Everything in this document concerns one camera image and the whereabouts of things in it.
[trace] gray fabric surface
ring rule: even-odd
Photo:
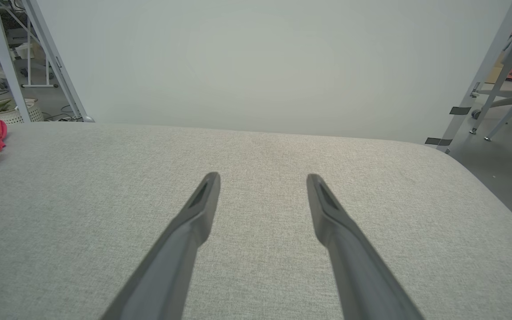
[[[0,319],[97,319],[220,172],[185,319],[341,319],[305,178],[320,174],[428,320],[512,319],[512,214],[425,146],[164,126],[9,127]]]

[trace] whiteboard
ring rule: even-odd
[[[97,122],[441,138],[507,0],[38,0]]]

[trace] gray floor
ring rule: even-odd
[[[504,83],[502,89],[512,90],[512,83]],[[481,109],[487,97],[477,97],[473,109]],[[512,211],[512,119],[492,138],[492,142],[484,140],[509,108],[510,105],[490,109],[477,135],[469,133],[475,120],[468,115],[449,148],[450,156],[477,176]]]

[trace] white plastic basket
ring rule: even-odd
[[[29,111],[29,117],[31,121],[44,121],[43,114],[41,110],[36,104],[37,99],[25,99],[25,104],[27,105],[27,111]],[[19,110],[15,108],[14,110],[0,112],[0,120],[3,120],[6,124],[20,124],[23,123],[23,117],[19,113]]]

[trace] white wall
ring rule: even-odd
[[[441,137],[510,0],[38,0],[97,122]]]

